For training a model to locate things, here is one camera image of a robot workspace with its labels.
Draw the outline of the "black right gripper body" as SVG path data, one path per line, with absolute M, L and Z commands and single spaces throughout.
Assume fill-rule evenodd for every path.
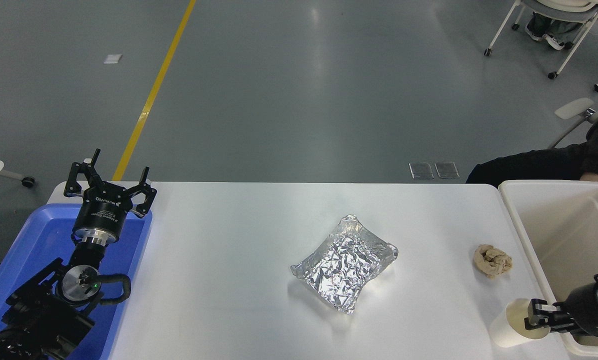
M 597 289 L 596 282 L 582 285 L 572 290 L 564 301 L 564 309 L 575 324 L 568 331 L 572 335 L 598 337 Z

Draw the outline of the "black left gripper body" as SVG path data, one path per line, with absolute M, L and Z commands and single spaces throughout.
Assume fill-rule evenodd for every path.
M 73 234 L 83 236 L 86 231 L 100 230 L 110 236 L 120 235 L 132 207 L 125 190 L 125 187 L 110 182 L 86 189 L 73 225 Z

